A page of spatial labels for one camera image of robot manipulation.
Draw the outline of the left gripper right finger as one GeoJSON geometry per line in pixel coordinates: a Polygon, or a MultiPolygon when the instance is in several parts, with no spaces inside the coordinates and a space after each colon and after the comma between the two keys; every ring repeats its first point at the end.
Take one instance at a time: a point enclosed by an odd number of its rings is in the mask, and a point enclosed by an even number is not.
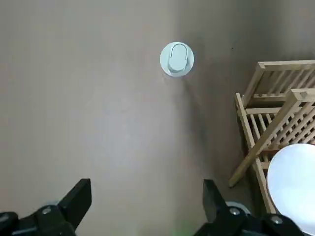
{"type": "Polygon", "coordinates": [[[288,217],[266,214],[256,218],[237,206],[228,206],[215,182],[203,180],[203,208],[209,219],[209,204],[213,203],[216,214],[213,221],[204,223],[195,236],[302,236],[303,232],[288,217]]]}

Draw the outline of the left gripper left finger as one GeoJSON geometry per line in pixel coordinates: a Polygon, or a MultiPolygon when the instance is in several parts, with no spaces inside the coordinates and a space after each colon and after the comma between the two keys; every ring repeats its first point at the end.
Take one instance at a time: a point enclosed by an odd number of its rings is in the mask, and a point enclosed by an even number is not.
{"type": "Polygon", "coordinates": [[[2,236],[74,236],[92,204],[89,178],[80,179],[57,203],[45,205],[24,218],[12,211],[0,213],[2,236]]]}

